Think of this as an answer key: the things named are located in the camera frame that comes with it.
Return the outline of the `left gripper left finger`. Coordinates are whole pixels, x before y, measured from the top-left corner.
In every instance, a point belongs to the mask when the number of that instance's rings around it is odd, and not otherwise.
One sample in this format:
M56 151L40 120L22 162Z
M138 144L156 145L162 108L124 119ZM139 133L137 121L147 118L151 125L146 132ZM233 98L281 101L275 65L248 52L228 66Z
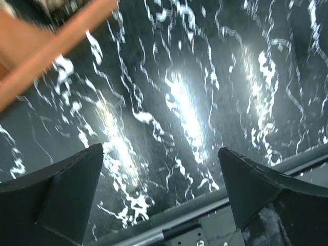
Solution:
M81 245L103 159L98 143L1 183L1 244Z

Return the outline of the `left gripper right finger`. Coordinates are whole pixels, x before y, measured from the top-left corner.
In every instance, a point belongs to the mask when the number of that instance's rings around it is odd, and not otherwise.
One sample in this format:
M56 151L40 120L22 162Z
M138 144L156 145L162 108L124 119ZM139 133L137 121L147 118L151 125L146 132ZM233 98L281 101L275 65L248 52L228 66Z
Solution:
M245 245L327 245L327 188L229 149L218 158Z

